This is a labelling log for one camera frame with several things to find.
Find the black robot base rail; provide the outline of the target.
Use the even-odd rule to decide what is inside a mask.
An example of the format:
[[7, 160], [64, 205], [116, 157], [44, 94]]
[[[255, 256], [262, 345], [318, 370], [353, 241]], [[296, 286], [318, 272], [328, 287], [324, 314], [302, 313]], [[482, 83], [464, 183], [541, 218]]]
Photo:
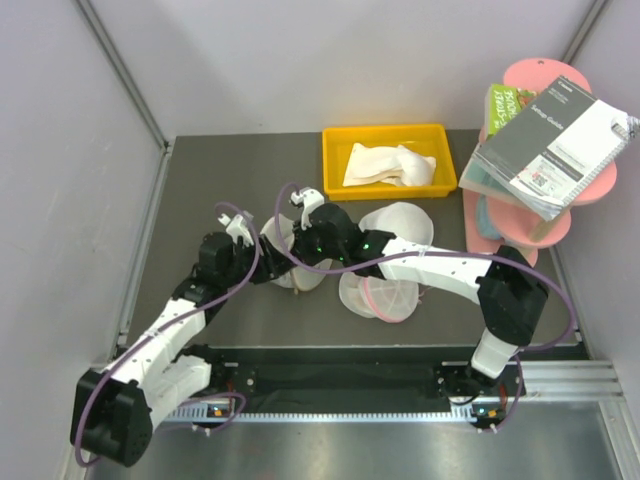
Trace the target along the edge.
[[470, 349], [440, 347], [219, 348], [183, 354], [212, 365], [208, 393], [234, 390], [249, 414], [422, 414], [455, 402], [514, 395], [517, 369], [482, 380]]

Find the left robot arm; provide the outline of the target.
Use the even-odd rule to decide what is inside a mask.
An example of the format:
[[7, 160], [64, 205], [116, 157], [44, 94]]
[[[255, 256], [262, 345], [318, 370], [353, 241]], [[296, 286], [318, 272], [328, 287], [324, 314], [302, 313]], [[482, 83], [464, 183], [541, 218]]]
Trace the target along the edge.
[[204, 237], [190, 274], [152, 325], [118, 359], [79, 379], [70, 431], [79, 465], [90, 464], [84, 453], [134, 465], [157, 428], [194, 394], [224, 390], [225, 370], [184, 347], [246, 284], [286, 275], [294, 245], [292, 233]]

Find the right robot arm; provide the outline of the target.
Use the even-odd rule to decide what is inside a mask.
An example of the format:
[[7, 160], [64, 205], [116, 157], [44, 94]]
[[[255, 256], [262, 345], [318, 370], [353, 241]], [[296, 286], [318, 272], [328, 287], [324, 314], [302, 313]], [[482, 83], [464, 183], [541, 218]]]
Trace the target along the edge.
[[512, 247], [471, 254], [421, 245], [382, 230], [364, 230], [334, 203], [298, 199], [293, 255], [305, 266], [331, 259], [343, 272], [363, 278], [418, 283], [448, 291], [475, 304], [484, 331], [466, 370], [469, 388], [487, 396], [504, 380], [514, 355], [530, 345], [549, 290]]

